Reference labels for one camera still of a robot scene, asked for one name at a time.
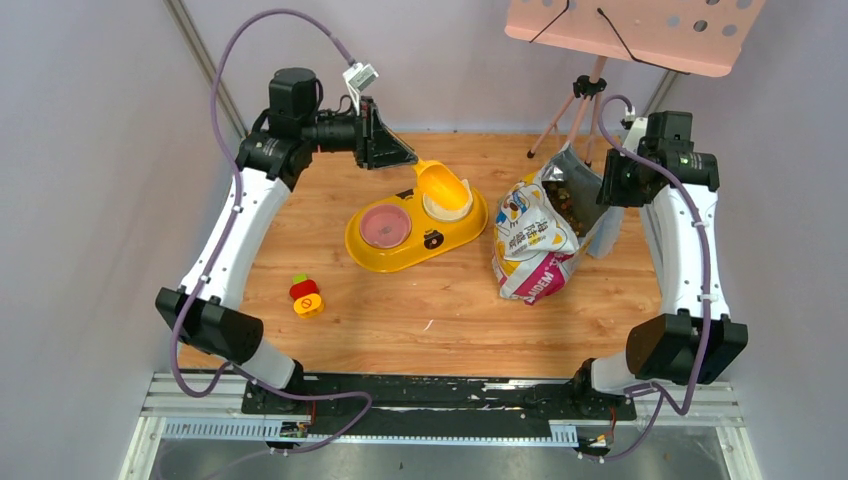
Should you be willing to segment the yellow plastic scoop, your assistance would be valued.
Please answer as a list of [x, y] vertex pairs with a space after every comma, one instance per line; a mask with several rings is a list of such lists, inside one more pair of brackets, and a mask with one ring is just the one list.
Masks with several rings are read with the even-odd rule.
[[417, 187], [435, 202], [447, 209], [461, 208], [467, 193], [461, 180], [443, 163], [435, 160], [419, 160], [412, 166]]

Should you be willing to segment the pet food bag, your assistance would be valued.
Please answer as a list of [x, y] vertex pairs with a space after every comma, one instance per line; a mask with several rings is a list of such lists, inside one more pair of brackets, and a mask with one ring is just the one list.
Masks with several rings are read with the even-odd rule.
[[[543, 181], [564, 181], [587, 233], [578, 238], [552, 208]], [[566, 286], [589, 255], [602, 177], [568, 146], [507, 190], [495, 210], [492, 268], [503, 299], [533, 305]]]

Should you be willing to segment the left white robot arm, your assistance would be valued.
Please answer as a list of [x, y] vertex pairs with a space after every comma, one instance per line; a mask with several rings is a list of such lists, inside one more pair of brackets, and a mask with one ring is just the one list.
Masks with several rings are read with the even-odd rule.
[[277, 71], [269, 105], [241, 141], [231, 164], [226, 201], [201, 254], [175, 289], [163, 287], [155, 307], [172, 331], [171, 356], [185, 344], [216, 356], [269, 387], [268, 400], [283, 413], [306, 400], [299, 362], [267, 340], [262, 320], [241, 312], [247, 277], [272, 220], [316, 152], [351, 152], [367, 170], [414, 164], [414, 150], [379, 116], [363, 90], [378, 77], [370, 64], [343, 74], [350, 105], [324, 109], [323, 86], [307, 68]]

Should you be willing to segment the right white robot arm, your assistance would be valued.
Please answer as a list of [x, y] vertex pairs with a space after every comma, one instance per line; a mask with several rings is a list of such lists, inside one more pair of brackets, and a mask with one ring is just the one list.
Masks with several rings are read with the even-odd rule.
[[624, 146], [607, 153], [597, 196], [609, 208], [637, 208], [662, 296], [659, 313], [633, 327], [625, 349], [581, 367], [571, 403], [596, 417], [611, 403], [653, 393], [661, 380], [709, 385], [747, 346], [748, 328], [732, 321], [721, 287], [714, 222], [719, 175], [714, 155], [691, 139], [693, 117], [664, 111], [634, 120]]

